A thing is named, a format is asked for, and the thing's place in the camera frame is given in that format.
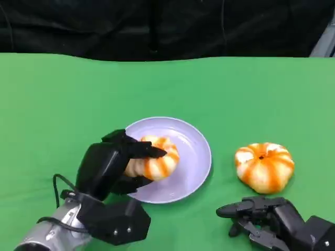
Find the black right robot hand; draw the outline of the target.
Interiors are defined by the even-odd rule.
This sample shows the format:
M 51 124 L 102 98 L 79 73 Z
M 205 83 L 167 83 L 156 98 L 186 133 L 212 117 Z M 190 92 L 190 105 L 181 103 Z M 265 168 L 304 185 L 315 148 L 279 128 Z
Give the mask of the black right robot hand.
M 216 214 L 231 219 L 230 237 L 243 233 L 264 250 L 293 250 L 294 235 L 305 224 L 294 205 L 283 197 L 244 197 L 218 208 Z

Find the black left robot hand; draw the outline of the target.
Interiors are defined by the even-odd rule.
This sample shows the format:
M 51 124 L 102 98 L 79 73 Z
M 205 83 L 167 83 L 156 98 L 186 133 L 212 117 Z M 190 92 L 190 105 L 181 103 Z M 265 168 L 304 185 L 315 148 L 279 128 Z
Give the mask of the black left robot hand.
M 78 192 L 104 201 L 110 193 L 126 195 L 152 181 L 144 175 L 131 177 L 126 168 L 131 160 L 164 157 L 167 152 L 149 141 L 138 141 L 125 129 L 114 130 L 89 146 L 79 166 L 75 187 Z

